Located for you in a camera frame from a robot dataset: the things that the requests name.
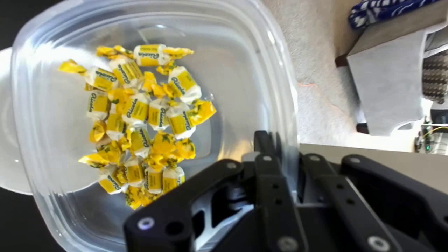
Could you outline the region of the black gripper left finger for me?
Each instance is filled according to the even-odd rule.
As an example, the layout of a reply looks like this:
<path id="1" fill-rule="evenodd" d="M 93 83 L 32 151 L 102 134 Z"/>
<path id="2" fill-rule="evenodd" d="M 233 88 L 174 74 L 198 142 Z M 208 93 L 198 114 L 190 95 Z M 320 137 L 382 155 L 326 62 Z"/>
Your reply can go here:
<path id="1" fill-rule="evenodd" d="M 237 160 L 216 160 L 134 211 L 123 223 L 125 250 L 194 252 L 242 211 L 242 195 L 232 191 L 240 172 Z"/>

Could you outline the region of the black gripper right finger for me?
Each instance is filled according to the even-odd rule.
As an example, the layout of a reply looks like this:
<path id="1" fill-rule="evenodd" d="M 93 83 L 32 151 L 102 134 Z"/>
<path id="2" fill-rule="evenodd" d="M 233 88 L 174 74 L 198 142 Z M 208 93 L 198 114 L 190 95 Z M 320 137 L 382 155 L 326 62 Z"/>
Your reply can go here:
<path id="1" fill-rule="evenodd" d="M 448 194 L 358 153 L 341 158 L 348 176 L 403 252 L 448 252 Z"/>

